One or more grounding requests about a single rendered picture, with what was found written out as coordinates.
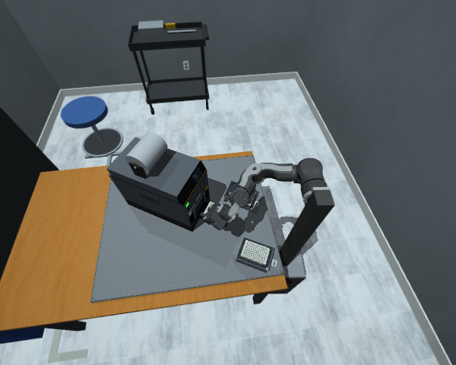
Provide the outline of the grey cylinder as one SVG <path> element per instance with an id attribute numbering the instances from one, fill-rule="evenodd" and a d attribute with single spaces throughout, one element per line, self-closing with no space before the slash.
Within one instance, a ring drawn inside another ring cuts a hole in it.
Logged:
<path id="1" fill-rule="evenodd" d="M 129 162 L 137 163 L 147 175 L 167 149 L 167 143 L 158 134 L 147 132 L 126 155 L 125 161 L 128 165 Z"/>

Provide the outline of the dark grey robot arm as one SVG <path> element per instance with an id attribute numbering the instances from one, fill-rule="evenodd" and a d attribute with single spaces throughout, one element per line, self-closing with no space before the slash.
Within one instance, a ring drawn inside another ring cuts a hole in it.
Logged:
<path id="1" fill-rule="evenodd" d="M 323 177 L 323 166 L 315 158 L 306 158 L 298 164 L 292 163 L 254 163 L 244 170 L 233 191 L 229 192 L 227 202 L 218 206 L 217 214 L 227 223 L 236 218 L 236 212 L 246 206 L 257 184 L 272 178 L 281 182 L 294 182 L 301 185 L 304 205 L 315 190 L 330 190 Z M 300 182 L 301 180 L 301 182 Z M 324 180 L 324 181 L 323 181 Z M 231 204 L 232 203 L 232 204 Z"/>

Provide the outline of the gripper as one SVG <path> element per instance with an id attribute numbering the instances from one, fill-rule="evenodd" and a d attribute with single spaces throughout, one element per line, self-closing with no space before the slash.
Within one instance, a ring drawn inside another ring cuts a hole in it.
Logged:
<path id="1" fill-rule="evenodd" d="M 218 230 L 222 230 L 227 222 L 217 214 L 218 206 L 221 206 L 221 204 L 216 202 L 207 209 L 208 212 L 206 214 L 201 212 L 200 215 L 203 217 L 202 219 L 204 222 L 214 226 Z"/>

